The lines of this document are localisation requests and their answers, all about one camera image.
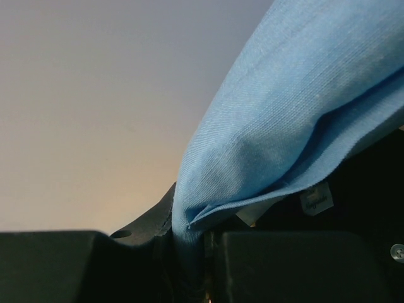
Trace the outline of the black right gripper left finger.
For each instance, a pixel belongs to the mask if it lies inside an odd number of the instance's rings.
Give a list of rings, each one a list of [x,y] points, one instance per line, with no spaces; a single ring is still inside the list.
[[[174,190],[135,221],[96,230],[3,232],[2,302],[172,302]]]

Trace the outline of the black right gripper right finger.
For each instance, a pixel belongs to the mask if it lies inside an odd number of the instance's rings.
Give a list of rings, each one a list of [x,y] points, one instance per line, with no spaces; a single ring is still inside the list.
[[[225,232],[212,302],[396,302],[370,247],[348,232]]]

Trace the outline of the light blue long sleeve shirt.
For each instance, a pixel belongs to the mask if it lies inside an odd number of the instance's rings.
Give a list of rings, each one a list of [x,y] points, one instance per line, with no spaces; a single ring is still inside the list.
[[[206,229],[315,185],[402,122],[402,1],[274,1],[182,158],[182,267],[199,268]]]

